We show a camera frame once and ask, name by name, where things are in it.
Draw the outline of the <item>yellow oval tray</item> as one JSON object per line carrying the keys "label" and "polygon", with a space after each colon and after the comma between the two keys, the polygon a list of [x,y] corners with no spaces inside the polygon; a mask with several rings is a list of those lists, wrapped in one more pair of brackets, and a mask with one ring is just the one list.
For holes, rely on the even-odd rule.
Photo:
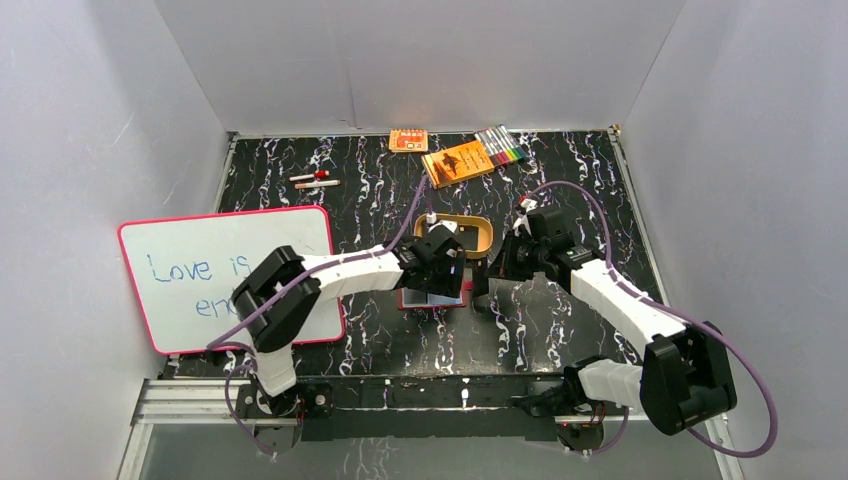
{"label": "yellow oval tray", "polygon": [[455,236],[466,252],[468,261],[476,261],[488,256],[494,242],[494,228],[485,218],[473,215],[446,213],[421,214],[414,222],[413,233],[423,236],[431,227],[428,219],[448,222],[455,225]]}

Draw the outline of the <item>red card holder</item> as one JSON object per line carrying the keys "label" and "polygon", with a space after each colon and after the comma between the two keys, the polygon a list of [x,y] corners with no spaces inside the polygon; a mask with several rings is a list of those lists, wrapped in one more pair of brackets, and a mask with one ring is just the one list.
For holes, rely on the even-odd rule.
{"label": "red card holder", "polygon": [[432,282],[427,290],[402,288],[398,291],[398,309],[436,309],[465,307],[470,299],[470,281]]}

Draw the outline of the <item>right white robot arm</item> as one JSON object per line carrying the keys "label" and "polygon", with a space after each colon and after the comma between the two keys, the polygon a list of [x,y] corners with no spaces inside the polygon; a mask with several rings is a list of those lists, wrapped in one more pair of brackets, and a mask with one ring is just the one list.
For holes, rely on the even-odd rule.
{"label": "right white robot arm", "polygon": [[575,242],[565,213],[554,206],[523,208],[494,261],[474,267],[473,294],[488,293],[492,279],[523,282],[538,273],[623,334],[642,363],[589,357],[565,367],[559,385],[516,397],[514,406],[534,417],[553,417],[587,414],[611,402],[646,414],[666,435],[736,407],[724,345],[650,306],[649,296],[608,267],[598,249]]}

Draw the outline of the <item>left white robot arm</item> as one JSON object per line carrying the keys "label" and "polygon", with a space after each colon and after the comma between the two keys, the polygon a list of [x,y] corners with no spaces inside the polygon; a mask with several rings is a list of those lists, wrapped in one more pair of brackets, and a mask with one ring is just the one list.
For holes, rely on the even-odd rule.
{"label": "left white robot arm", "polygon": [[454,230],[443,223],[424,236],[396,238],[349,254],[303,256],[274,249],[233,291],[240,328],[250,335],[260,403],[275,416],[299,400],[292,346],[323,304],[360,292],[416,290],[458,298],[467,258]]}

